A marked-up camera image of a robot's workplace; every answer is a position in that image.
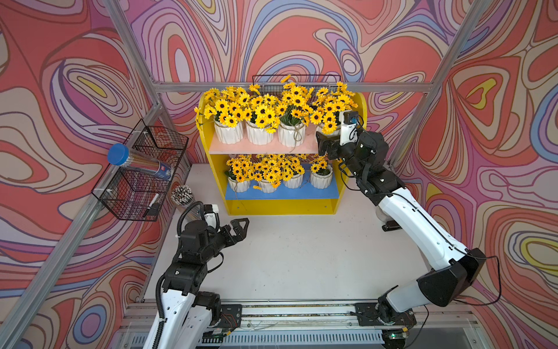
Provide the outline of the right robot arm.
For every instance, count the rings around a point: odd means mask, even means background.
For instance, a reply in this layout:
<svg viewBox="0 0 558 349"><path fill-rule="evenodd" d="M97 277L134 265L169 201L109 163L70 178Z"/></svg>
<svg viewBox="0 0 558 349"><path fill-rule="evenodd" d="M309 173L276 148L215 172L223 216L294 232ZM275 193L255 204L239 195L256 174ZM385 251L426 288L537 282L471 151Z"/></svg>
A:
<svg viewBox="0 0 558 349"><path fill-rule="evenodd" d="M383 324L418 306L445 307L476 280L487 257L450 235L414 199L404 182L385 167L388 145L378 132L363 131L354 142L316 135L318 153L335 159L354 177L358 190L385 216L399 225L417 245L430 271L404 286L395 286L379 299L375 313Z"/></svg>

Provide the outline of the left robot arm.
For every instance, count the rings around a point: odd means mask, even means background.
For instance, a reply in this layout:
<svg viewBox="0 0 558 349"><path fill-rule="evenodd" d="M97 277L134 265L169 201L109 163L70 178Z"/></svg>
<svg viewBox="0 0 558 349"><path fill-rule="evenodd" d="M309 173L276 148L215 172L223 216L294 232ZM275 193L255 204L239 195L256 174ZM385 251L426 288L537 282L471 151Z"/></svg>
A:
<svg viewBox="0 0 558 349"><path fill-rule="evenodd" d="M208 263L242 242L249 220L221 224L215 204L193 202L177 221L177 250L155 284L157 314L144 348L197 348L204 340L223 341L241 325L241 305L222 305L201 285L212 273Z"/></svg>

